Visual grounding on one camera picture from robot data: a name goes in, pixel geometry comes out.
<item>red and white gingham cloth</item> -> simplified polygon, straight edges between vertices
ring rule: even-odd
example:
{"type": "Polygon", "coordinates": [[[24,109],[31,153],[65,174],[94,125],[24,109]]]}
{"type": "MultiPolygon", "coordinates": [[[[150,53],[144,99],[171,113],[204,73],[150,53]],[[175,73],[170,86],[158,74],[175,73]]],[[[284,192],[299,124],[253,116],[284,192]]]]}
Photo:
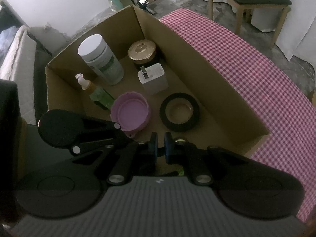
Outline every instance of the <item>red and white gingham cloth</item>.
{"type": "Polygon", "coordinates": [[[214,21],[182,8],[160,21],[203,55],[270,130],[252,159],[301,181],[297,217],[305,221],[316,204],[316,108],[267,57],[214,21]]]}

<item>black tape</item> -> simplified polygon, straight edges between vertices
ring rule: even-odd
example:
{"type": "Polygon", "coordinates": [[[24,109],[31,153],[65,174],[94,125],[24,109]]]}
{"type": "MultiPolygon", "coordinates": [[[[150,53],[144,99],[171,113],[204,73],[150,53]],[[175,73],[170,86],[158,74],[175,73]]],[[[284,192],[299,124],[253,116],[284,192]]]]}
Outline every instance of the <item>black tape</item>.
{"type": "Polygon", "coordinates": [[[164,101],[162,102],[160,106],[159,115],[162,120],[162,123],[168,129],[174,132],[185,132],[193,128],[198,123],[200,119],[200,107],[197,101],[192,96],[188,95],[187,93],[177,92],[177,93],[173,93],[172,95],[164,99],[164,101]],[[176,98],[186,99],[189,103],[191,103],[192,108],[193,108],[193,114],[191,118],[182,124],[176,124],[176,123],[171,122],[167,118],[167,115],[166,115],[166,108],[167,108],[168,103],[176,98]]]}

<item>roll of black tape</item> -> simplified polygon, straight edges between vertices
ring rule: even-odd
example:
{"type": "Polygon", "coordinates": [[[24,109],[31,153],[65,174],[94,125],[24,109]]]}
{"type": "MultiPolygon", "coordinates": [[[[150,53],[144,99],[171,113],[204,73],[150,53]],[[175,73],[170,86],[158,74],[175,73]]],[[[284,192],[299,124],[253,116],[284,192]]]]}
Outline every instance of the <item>roll of black tape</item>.
{"type": "Polygon", "coordinates": [[[185,132],[198,123],[200,107],[192,96],[177,92],[165,98],[160,106],[159,115],[168,129],[185,132]]]}

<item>gold round object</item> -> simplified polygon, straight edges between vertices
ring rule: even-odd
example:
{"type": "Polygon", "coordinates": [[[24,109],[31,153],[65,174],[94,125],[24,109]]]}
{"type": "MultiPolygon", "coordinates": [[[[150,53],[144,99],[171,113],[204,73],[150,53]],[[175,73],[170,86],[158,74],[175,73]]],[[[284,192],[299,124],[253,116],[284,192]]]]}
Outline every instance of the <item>gold round object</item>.
{"type": "Polygon", "coordinates": [[[135,64],[143,64],[151,61],[156,55],[156,44],[144,39],[133,43],[128,49],[128,56],[135,64]]]}

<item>purple bowl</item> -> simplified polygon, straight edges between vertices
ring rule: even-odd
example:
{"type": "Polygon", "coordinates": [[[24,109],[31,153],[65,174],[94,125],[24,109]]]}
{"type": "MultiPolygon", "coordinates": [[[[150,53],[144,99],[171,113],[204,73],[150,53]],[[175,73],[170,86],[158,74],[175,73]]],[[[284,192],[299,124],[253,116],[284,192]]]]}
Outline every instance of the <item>purple bowl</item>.
{"type": "Polygon", "coordinates": [[[138,92],[120,95],[111,107],[111,120],[121,125],[121,130],[130,138],[148,124],[151,111],[147,100],[138,92]]]}

